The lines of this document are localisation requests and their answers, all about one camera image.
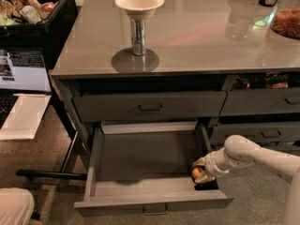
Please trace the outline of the white robot base corner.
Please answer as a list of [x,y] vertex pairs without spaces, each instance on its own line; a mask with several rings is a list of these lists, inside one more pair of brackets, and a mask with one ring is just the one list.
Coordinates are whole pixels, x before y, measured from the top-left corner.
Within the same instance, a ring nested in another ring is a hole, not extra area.
[[0,225],[29,225],[34,208],[34,197],[29,190],[0,189]]

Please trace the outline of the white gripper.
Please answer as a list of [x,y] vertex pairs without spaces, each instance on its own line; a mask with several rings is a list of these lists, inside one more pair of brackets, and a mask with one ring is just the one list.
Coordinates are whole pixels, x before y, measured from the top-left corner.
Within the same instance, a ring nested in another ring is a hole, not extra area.
[[205,167],[206,172],[201,172],[195,179],[196,184],[206,184],[214,181],[216,177],[221,177],[229,172],[223,168],[225,164],[226,153],[223,150],[217,150],[208,153],[205,157],[200,157],[192,164],[193,168]]

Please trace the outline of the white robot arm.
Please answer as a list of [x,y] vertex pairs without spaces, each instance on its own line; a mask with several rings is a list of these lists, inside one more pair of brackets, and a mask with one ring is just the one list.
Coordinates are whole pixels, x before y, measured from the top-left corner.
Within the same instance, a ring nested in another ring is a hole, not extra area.
[[231,170],[258,165],[278,175],[290,184],[282,225],[300,222],[300,157],[260,147],[255,142],[232,135],[224,146],[192,164],[191,176],[195,184],[206,184]]

